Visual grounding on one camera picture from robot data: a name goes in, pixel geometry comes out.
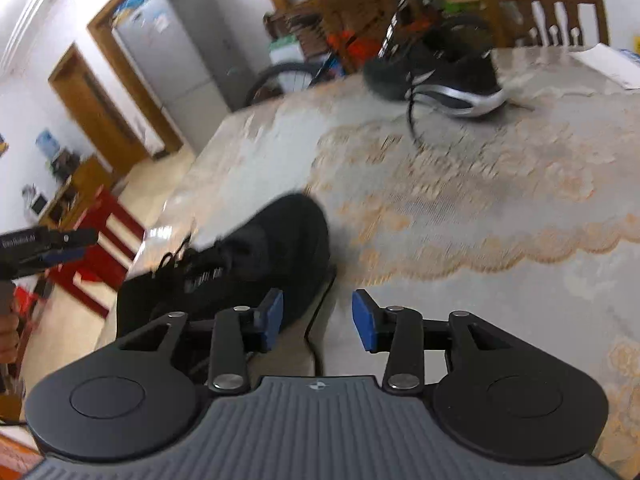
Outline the person's left hand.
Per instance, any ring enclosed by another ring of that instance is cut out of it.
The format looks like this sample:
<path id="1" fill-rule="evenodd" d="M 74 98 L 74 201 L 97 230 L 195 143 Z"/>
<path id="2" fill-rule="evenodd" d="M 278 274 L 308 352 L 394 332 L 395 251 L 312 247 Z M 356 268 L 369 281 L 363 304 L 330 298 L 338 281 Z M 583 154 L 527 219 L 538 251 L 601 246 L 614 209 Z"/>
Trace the person's left hand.
<path id="1" fill-rule="evenodd" d="M 20 346 L 20 334 L 18 326 L 20 317 L 13 311 L 12 298 L 1 299 L 0 318 L 0 363 L 11 364 L 16 361 L 18 347 Z"/>

